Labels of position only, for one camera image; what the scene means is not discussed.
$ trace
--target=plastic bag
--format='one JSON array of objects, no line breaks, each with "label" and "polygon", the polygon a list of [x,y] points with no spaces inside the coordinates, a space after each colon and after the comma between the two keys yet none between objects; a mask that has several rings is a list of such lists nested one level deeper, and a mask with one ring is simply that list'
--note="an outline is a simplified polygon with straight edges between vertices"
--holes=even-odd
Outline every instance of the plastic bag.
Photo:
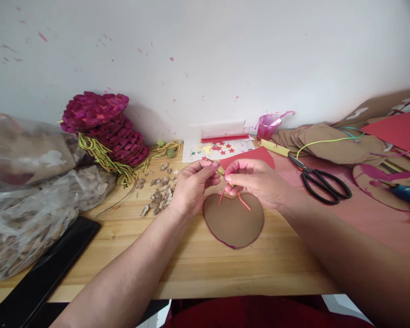
[{"label": "plastic bag", "polygon": [[29,185],[76,167],[85,152],[74,135],[47,123],[0,114],[0,186]]},{"label": "plastic bag", "polygon": [[115,185],[113,174],[93,165],[38,187],[0,188],[0,281],[38,259],[79,212],[100,204]]}]

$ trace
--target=wooden table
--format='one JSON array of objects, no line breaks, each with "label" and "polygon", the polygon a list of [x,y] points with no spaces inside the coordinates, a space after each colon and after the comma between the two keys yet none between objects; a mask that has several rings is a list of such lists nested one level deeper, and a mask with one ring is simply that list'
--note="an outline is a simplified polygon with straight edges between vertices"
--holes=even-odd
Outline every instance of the wooden table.
[{"label": "wooden table", "polygon": [[[300,171],[287,158],[275,155],[276,170],[296,188],[306,192]],[[126,249],[154,218],[139,215],[155,187],[150,180],[164,177],[162,163],[181,170],[182,156],[155,159],[154,175],[145,177],[142,190],[133,192],[116,210],[96,218],[104,209],[123,198],[128,189],[117,187],[105,201],[84,216],[97,220],[102,229],[70,270],[50,302],[69,302],[94,275]],[[303,158],[305,164],[337,175],[350,186],[354,196],[329,208],[368,235],[410,257],[410,213],[391,209],[364,194],[353,183],[350,170],[319,159]],[[205,195],[220,193],[225,183],[209,188]],[[339,292],[319,261],[305,247],[284,218],[265,209],[260,237],[249,247],[233,250],[209,232],[202,214],[192,221],[178,250],[159,283],[155,299],[225,297],[234,295],[307,295]],[[0,302],[26,274],[22,272],[0,283]]]}]

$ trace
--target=red shirt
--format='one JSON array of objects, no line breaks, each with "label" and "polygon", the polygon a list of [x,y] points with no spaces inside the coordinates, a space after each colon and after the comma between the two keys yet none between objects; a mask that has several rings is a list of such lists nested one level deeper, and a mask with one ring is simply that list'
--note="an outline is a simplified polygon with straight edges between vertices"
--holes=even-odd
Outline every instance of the red shirt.
[{"label": "red shirt", "polygon": [[201,303],[167,319],[164,328],[373,328],[359,318],[322,312],[284,297],[245,296]]}]

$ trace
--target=scissors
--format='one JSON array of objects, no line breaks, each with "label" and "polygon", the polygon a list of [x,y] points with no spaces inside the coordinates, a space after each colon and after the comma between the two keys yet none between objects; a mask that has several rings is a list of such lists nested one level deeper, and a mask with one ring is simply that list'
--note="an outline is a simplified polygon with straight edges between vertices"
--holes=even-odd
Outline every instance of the scissors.
[{"label": "scissors", "polygon": [[[349,199],[352,197],[351,190],[338,177],[328,172],[324,172],[318,169],[310,169],[307,166],[305,166],[304,163],[302,163],[300,160],[296,159],[295,157],[291,155],[289,155],[288,157],[290,157],[290,159],[299,167],[299,169],[302,170],[301,176],[302,176],[302,181],[304,182],[305,187],[314,197],[316,197],[321,202],[325,204],[334,205],[334,204],[340,203],[340,198]],[[325,180],[324,176],[337,182],[337,184],[344,190],[345,194],[342,194],[338,192],[336,189],[334,189],[334,187],[330,185],[327,180]],[[320,189],[325,191],[328,195],[332,197],[333,200],[328,200],[326,198],[323,198],[321,195],[317,194],[313,190],[313,188],[310,186],[308,180],[312,181],[316,186],[318,186]]]}]

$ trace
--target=green bead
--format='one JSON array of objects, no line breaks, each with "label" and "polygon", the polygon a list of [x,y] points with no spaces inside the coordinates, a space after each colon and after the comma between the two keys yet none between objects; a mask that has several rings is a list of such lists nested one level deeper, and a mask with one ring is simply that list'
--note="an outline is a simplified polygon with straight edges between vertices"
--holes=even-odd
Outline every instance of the green bead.
[{"label": "green bead", "polygon": [[176,156],[176,153],[173,149],[168,149],[165,154],[167,155],[168,158],[173,158]]}]

